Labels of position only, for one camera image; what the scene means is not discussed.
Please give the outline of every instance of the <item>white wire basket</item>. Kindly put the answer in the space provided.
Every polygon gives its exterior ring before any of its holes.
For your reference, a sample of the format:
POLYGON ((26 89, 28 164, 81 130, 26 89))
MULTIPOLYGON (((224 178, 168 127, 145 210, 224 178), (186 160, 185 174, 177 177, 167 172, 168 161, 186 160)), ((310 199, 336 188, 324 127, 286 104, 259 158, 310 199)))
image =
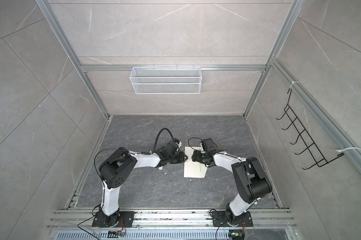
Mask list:
POLYGON ((130 80, 136 94, 200 93, 200 67, 134 67, 130 80))

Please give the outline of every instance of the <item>black wire hook rack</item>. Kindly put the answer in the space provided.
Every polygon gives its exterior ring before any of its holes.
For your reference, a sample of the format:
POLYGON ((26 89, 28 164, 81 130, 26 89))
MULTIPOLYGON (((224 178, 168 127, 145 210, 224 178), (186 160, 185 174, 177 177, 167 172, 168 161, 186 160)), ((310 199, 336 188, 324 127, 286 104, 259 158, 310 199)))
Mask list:
POLYGON ((287 104, 286 104, 286 106, 285 106, 285 108, 284 108, 284 113, 283 113, 282 117, 280 117, 280 118, 275 118, 275 119, 276 119, 276 120, 281 120, 281 119, 286 115, 286 116, 289 118, 289 120, 291 121, 291 123, 290 123, 290 125, 289 125, 287 128, 282 128, 282 130, 287 130, 287 129, 289 129, 291 126, 294 126, 295 130, 298 132, 298 137, 297 137, 297 139, 295 140, 294 143, 290 142, 290 144, 291 144, 291 145, 296 144, 296 143, 298 142, 299 137, 302 139, 303 143, 305 144, 306 148, 305 148, 303 151, 301 151, 300 153, 295 153, 295 152, 294 152, 294 154, 295 154, 295 155, 300 155, 300 154, 302 154, 304 151, 308 150, 309 153, 310 153, 310 155, 311 155, 312 158, 314 159, 315 163, 314 163, 313 165, 309 166, 308 168, 302 168, 302 169, 308 170, 308 169, 310 169, 310 168, 312 168, 312 167, 314 167, 314 166, 322 167, 322 166, 324 166, 324 165, 326 165, 326 164, 331 163, 332 161, 336 160, 337 158, 340 158, 341 156, 345 155, 344 153, 340 153, 340 154, 338 154, 338 155, 337 155, 334 159, 332 159, 332 160, 327 160, 327 159, 323 156, 321 150, 319 149, 319 147, 317 146, 317 144, 314 142, 313 138, 310 136, 310 133, 306 130, 306 128, 305 128, 305 126, 302 124, 301 120, 298 118, 298 116, 295 114, 294 110, 293 110, 293 109, 291 108, 291 106, 289 105, 290 97, 291 97, 291 89, 289 89, 289 90, 287 91, 287 94, 289 94, 289 99, 287 100, 287 104), (292 117, 292 118, 291 118, 291 117, 289 116, 289 114, 287 113, 288 110, 291 110, 291 112, 293 113, 293 117, 292 117), (294 123, 294 122, 296 122, 296 121, 299 121, 299 123, 302 125, 302 127, 303 127, 303 130, 302 130, 302 131, 299 131, 299 130, 298 130, 298 127, 297 127, 297 126, 295 125, 295 123, 294 123), (303 134, 304 132, 306 132, 306 134, 310 137, 310 140, 312 141, 312 143, 311 143, 310 145, 308 145, 308 143, 307 143, 307 142, 304 140, 304 138, 302 137, 302 134, 303 134), (321 155, 321 159, 320 159, 319 161, 317 161, 317 160, 315 159, 312 150, 310 150, 310 147, 312 147, 312 146, 313 146, 313 147, 316 147, 317 150, 318 150, 318 152, 319 152, 320 155, 321 155))

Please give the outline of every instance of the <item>gray work surface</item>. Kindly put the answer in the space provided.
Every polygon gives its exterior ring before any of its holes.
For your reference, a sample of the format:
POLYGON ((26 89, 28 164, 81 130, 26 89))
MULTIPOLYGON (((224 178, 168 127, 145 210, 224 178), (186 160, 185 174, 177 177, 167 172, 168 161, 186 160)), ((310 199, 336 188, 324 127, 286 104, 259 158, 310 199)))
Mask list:
MULTIPOLYGON (((117 115, 102 142, 101 148, 126 147, 130 151, 152 150, 155 137, 167 127, 174 138, 188 146, 190 137, 209 138, 219 149, 239 157, 257 156, 250 131, 242 116, 142 116, 117 115)), ((171 140, 163 131, 157 149, 171 140)), ((191 146, 200 140, 190 140, 191 146)), ((98 167, 114 150, 100 153, 98 167)), ((183 177, 183 164, 167 164, 163 170, 143 167, 132 170, 119 195, 121 209, 146 208, 220 208, 224 209, 237 194, 234 176, 222 167, 207 169, 204 178, 183 177)), ((92 167, 79 195, 76 207, 95 207, 102 200, 101 180, 92 167)), ((272 194, 262 198, 254 208, 277 208, 272 194)))

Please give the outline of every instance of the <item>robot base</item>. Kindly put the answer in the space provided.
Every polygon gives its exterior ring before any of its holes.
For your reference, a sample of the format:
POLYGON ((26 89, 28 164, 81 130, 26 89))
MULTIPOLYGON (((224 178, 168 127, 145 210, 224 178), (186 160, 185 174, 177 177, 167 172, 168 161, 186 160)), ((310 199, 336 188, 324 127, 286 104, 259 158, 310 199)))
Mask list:
POLYGON ((236 217, 237 219, 235 221, 230 222, 229 225, 228 223, 224 223, 226 222, 228 219, 226 218, 226 214, 225 211, 212 211, 211 215, 213 217, 212 219, 212 223, 214 225, 214 227, 232 227, 232 226, 236 226, 238 225, 238 227, 243 226, 243 223, 245 224, 245 227, 252 227, 254 226, 253 222, 252 222, 252 218, 251 218, 251 214, 249 211, 245 212, 244 214, 236 217))
POLYGON ((116 211, 110 216, 106 216, 100 209, 94 217, 92 227, 122 227, 122 219, 124 227, 131 227, 134 221, 135 212, 116 211))

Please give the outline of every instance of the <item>white zip tie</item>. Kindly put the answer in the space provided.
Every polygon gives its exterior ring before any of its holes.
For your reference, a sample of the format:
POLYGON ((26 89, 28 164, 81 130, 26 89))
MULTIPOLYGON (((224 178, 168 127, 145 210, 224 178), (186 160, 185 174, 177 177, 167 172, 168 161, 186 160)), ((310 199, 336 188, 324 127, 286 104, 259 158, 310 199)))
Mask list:
POLYGON ((358 149, 358 150, 361 150, 361 148, 359 147, 346 147, 344 149, 338 149, 336 150, 337 152, 343 152, 343 151, 346 151, 346 150, 349 150, 349 149, 358 149))
POLYGON ((291 85, 290 85, 290 87, 289 87, 289 88, 291 88, 291 87, 293 86, 293 84, 294 84, 294 83, 299 83, 299 82, 294 82, 294 81, 292 81, 292 82, 291 82, 291 85))

